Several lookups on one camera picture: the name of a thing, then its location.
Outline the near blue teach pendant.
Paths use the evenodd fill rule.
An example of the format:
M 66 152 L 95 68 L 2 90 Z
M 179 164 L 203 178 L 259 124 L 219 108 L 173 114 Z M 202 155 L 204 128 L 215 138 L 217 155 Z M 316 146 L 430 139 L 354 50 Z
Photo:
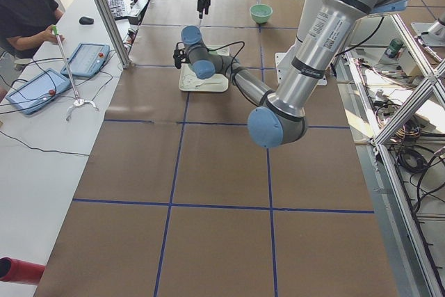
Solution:
M 20 88 L 6 95 L 6 99 L 19 112 L 30 115 L 44 108 L 57 94 L 71 87 L 70 80 L 49 68 Z

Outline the cream bear print tray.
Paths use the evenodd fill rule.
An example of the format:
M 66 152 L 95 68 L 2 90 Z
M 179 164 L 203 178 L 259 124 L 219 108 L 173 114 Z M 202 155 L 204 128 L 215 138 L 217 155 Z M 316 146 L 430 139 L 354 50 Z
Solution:
M 229 81 L 223 73 L 216 72 L 221 56 L 229 56 L 229 46 L 199 46 L 187 54 L 190 63 L 181 67 L 178 87 L 184 92 L 225 92 Z

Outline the far blue teach pendant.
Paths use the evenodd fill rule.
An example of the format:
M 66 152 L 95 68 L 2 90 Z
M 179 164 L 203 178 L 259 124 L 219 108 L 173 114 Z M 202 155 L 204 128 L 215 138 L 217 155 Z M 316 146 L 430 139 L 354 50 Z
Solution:
M 73 77 L 91 78 L 98 73 L 110 52 L 109 45 L 80 43 L 68 58 Z

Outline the green bowl with ice cubes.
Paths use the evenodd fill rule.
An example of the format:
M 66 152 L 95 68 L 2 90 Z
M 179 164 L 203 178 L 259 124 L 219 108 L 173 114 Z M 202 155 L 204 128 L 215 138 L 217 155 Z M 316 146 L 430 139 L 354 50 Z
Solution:
M 250 15 L 256 24 L 265 24 L 272 16 L 273 9 L 267 4 L 255 4 L 250 7 Z

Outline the person in black shirt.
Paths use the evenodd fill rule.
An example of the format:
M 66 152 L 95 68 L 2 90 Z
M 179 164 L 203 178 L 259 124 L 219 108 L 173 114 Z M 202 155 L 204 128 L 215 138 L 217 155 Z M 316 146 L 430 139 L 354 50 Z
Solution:
M 33 58 L 44 42 L 57 43 L 53 26 L 63 16 L 55 0 L 1 0 L 1 37 L 18 58 Z

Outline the blue teach pendant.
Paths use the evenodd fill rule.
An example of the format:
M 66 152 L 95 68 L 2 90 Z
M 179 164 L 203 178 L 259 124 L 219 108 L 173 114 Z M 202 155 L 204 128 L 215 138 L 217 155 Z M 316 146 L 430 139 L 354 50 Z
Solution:
M 73 77 L 91 78 L 98 73 L 110 52 L 109 45 L 80 43 L 68 58 Z
M 57 94 L 71 87 L 70 80 L 49 68 L 20 88 L 6 95 L 6 99 L 19 112 L 30 115 L 44 108 Z

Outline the black keyboard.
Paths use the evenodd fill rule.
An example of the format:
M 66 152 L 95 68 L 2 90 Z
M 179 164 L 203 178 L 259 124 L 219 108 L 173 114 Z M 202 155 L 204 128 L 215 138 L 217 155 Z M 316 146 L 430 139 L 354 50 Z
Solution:
M 111 14 L 115 20 L 126 19 L 127 9 L 124 0 L 106 0 Z

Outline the red cylinder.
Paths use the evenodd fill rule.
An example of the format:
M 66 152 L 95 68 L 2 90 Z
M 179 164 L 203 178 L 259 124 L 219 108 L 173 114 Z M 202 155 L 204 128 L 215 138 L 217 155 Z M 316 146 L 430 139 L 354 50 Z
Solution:
M 1 281 L 37 286 L 45 266 L 10 257 L 1 258 Z

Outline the black computer mouse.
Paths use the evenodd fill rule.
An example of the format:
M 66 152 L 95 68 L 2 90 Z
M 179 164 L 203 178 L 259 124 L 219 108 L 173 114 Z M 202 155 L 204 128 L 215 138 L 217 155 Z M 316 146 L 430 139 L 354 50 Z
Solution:
M 95 20 L 92 17 L 83 16 L 79 18 L 80 25 L 93 25 Z

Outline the aluminium frame post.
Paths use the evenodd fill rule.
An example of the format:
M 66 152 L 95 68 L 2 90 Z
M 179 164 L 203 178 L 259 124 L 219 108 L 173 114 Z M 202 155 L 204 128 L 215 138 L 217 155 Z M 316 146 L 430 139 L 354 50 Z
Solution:
M 127 69 L 131 65 L 131 60 L 124 42 L 122 41 L 118 26 L 115 23 L 111 10 L 108 7 L 108 2 L 107 0 L 94 0 L 94 2 L 104 23 L 108 36 L 114 46 L 114 50 L 118 55 L 122 68 Z

